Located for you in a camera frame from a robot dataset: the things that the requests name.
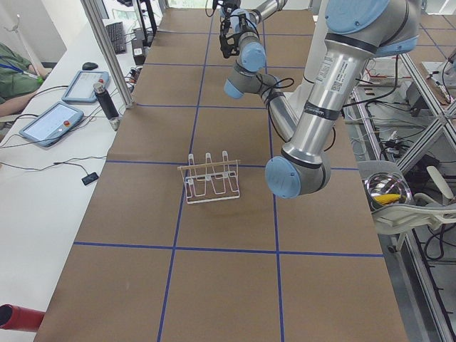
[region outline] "robotic arm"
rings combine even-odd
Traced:
[[[421,1],[329,0],[325,15],[327,53],[302,113],[294,112],[275,77],[259,72],[266,65],[266,54],[255,26],[280,11],[286,1],[268,0],[250,12],[239,9],[239,0],[224,3],[234,4],[227,11],[222,7],[222,15],[224,22],[231,21],[237,34],[233,44],[237,49],[232,51],[238,56],[225,83],[225,93],[233,98],[241,98],[244,93],[260,95],[286,140],[282,156],[266,165],[269,188],[283,198],[321,190],[331,175],[324,144],[357,84],[356,78],[370,58],[414,49]],[[226,32],[222,23],[221,41]]]

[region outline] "white table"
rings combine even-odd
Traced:
[[[126,75],[135,66],[131,45],[118,55]],[[98,70],[109,71],[89,25],[63,55],[41,90],[68,85],[84,62],[96,62]],[[110,82],[108,91],[115,90]],[[41,114],[61,99],[62,90],[52,90],[34,98],[23,113]],[[113,96],[117,108],[122,101]],[[98,106],[75,105],[89,115]],[[95,121],[70,133],[54,146],[26,145],[0,149],[0,161],[22,167],[41,168],[72,157],[101,157],[110,148],[115,132],[103,111]],[[31,118],[20,119],[2,143],[17,133]],[[12,137],[7,145],[27,143]],[[89,173],[100,174],[105,160],[83,160]],[[34,172],[0,167],[0,305],[14,304],[46,311],[76,232],[86,212],[96,182],[85,186],[80,167],[59,165]],[[0,341],[32,341],[34,333],[0,330]]]

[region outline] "person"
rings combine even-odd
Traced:
[[[33,68],[31,62],[0,43],[0,117],[22,111],[35,96],[50,69],[41,64]]]

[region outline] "white rack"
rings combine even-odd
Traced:
[[[230,200],[240,197],[239,160],[229,160],[222,152],[222,161],[213,162],[206,153],[206,163],[195,164],[193,154],[188,155],[188,166],[178,167],[185,186],[188,204]]]

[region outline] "red cylinder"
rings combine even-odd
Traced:
[[[0,306],[0,328],[37,332],[44,312],[5,304]]]

